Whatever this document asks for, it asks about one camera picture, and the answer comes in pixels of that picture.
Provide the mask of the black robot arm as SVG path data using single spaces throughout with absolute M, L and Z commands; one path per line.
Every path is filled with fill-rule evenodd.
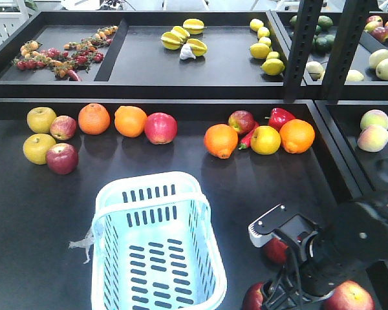
M 376 162 L 376 171 L 388 183 L 388 158 Z M 260 289 L 262 309 L 303 309 L 388 260 L 388 189 L 338 205 L 324 228 L 280 203 L 251 223 L 249 234 L 256 247 L 273 239 L 288 246 L 285 264 Z

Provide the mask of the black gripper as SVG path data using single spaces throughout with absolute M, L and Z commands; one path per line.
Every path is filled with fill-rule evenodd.
M 328 298 L 339 285 L 368 266 L 369 230 L 338 222 L 318 229 L 308 222 L 262 225 L 261 245 L 285 242 L 286 262 L 264 284 L 262 309 L 302 309 Z

